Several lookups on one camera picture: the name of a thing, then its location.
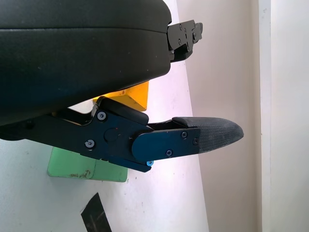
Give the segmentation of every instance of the metal bracket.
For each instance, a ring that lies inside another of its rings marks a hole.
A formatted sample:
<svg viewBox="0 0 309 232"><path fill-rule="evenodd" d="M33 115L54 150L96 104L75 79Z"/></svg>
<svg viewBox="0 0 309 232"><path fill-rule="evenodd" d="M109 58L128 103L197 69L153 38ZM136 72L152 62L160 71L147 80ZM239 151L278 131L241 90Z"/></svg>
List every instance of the metal bracket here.
<svg viewBox="0 0 309 232"><path fill-rule="evenodd" d="M186 139L179 138L181 131L187 131L186 137L192 140L192 136L199 136L199 129L186 129L172 120L148 124L148 119L146 114L128 106L100 98L88 114L64 109L1 126L0 136L10 140L29 139L141 172L151 169L148 161L168 158L165 153L170 148L179 150L175 156L198 153L198 146L188 146ZM145 152L133 154L133 144L137 144L134 147L138 146L140 151L148 148ZM164 152L157 156L148 154L151 147L160 147Z"/></svg>
<svg viewBox="0 0 309 232"><path fill-rule="evenodd" d="M202 39L203 24L194 20L168 27L168 41L171 62L187 59L193 51L193 44Z"/></svg>
<svg viewBox="0 0 309 232"><path fill-rule="evenodd" d="M196 140L200 129L156 130L138 136L133 143L132 153L137 160L162 160L199 153Z"/></svg>

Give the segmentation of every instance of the bolt head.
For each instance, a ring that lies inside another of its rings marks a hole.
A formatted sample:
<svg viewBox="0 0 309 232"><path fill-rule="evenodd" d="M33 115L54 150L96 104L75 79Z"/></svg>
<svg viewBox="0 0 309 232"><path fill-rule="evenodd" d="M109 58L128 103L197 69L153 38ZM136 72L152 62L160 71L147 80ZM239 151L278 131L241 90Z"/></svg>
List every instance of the bolt head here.
<svg viewBox="0 0 309 232"><path fill-rule="evenodd" d="M154 162L153 161L147 161L147 166L151 167L153 166Z"/></svg>
<svg viewBox="0 0 309 232"><path fill-rule="evenodd" d="M171 157L173 155L173 151L172 150L167 150L166 151L166 156L167 157Z"/></svg>
<svg viewBox="0 0 309 232"><path fill-rule="evenodd" d="M194 146L197 146L197 145L198 145L198 138L195 138L195 139L193 140L193 145L194 145Z"/></svg>
<svg viewBox="0 0 309 232"><path fill-rule="evenodd" d="M187 132L185 132L185 131L184 131L184 132L182 132L182 138L183 138L183 139L185 139L185 138L187 138L187 137L188 137L188 133L187 133Z"/></svg>
<svg viewBox="0 0 309 232"><path fill-rule="evenodd" d="M98 120L103 121L106 119L106 113L99 112L97 117L98 117Z"/></svg>
<svg viewBox="0 0 309 232"><path fill-rule="evenodd" d="M95 141L93 141L92 139L89 139L85 142L85 146L87 148L93 148L95 146Z"/></svg>

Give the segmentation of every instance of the white wall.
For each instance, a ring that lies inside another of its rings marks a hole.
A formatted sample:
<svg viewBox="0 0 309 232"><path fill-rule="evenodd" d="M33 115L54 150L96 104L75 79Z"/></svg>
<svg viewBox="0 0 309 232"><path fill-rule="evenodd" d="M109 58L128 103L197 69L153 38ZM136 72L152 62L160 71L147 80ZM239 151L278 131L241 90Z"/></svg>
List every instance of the white wall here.
<svg viewBox="0 0 309 232"><path fill-rule="evenodd" d="M252 16L258 15L257 1L177 3L181 21L204 24L203 39L186 61L193 115L230 119L245 133L241 141L199 156L209 230L255 232L259 229L255 145L260 140L255 122L260 111L254 55L258 39L253 40L258 24Z"/></svg>
<svg viewBox="0 0 309 232"><path fill-rule="evenodd" d="M272 0L271 231L309 231L309 1Z"/></svg>

